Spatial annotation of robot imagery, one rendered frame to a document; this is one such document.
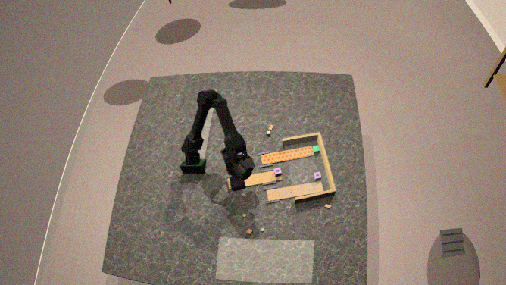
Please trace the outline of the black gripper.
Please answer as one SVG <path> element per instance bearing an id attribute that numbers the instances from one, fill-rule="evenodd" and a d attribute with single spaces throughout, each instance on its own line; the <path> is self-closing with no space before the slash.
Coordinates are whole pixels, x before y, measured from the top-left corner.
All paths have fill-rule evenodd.
<path id="1" fill-rule="evenodd" d="M 231 175 L 231 177 L 229 177 L 229 179 L 230 179 L 230 184 L 231 184 L 231 188 L 232 188 L 233 192 L 235 192 L 237 190 L 245 189 L 245 181 L 240 180 L 239 177 L 237 177 L 232 172 L 232 168 L 228 168 L 226 166 L 226 171 L 227 171 L 228 175 Z"/>

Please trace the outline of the orange polka-dotted tan strip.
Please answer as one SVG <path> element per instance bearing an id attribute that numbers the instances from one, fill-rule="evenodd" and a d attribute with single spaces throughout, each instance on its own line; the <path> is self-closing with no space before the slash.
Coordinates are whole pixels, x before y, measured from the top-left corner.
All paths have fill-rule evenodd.
<path id="1" fill-rule="evenodd" d="M 286 160 L 287 160 L 287 157 L 286 157 L 285 151 L 261 155 L 262 165 L 275 164 L 275 163 L 279 163 L 279 162 L 284 162 Z"/>

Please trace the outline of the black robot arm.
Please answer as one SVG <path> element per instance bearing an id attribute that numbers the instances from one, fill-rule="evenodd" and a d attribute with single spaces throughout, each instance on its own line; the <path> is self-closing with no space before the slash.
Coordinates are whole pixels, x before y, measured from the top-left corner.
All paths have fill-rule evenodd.
<path id="1" fill-rule="evenodd" d="M 214 89 L 201 91 L 197 98 L 198 109 L 192 125 L 192 131 L 184 139 L 182 152 L 185 152 L 186 165 L 196 165 L 201 161 L 199 150 L 203 143 L 201 131 L 205 124 L 208 110 L 212 107 L 216 109 L 220 119 L 220 125 L 224 132 L 225 148 L 220 151 L 223 160 L 228 168 L 239 177 L 240 180 L 248 179 L 255 167 L 253 159 L 248 156 L 245 140 L 237 132 L 233 119 L 227 106 L 227 100 L 217 93 Z M 237 155 L 238 153 L 241 155 Z"/>

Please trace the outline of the tan strip with blue speckles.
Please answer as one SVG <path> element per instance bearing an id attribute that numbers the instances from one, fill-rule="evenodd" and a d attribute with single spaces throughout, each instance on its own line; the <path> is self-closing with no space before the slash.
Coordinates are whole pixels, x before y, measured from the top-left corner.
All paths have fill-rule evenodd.
<path id="1" fill-rule="evenodd" d="M 295 197 L 293 192 L 293 186 L 280 188 L 280 189 L 271 189 L 267 191 L 268 194 L 268 202 L 274 200 L 287 199 L 290 197 Z"/>

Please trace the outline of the light wooden strip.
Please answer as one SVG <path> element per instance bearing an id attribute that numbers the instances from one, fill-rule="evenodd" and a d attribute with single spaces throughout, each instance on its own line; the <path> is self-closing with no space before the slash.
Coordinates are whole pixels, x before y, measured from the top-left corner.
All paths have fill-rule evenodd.
<path id="1" fill-rule="evenodd" d="M 273 181 L 282 180 L 282 176 L 276 177 L 274 171 L 269 171 L 260 174 L 253 174 L 245 180 L 245 186 L 254 186 L 262 183 L 269 183 Z M 228 179 L 229 188 L 231 188 L 230 179 Z"/>

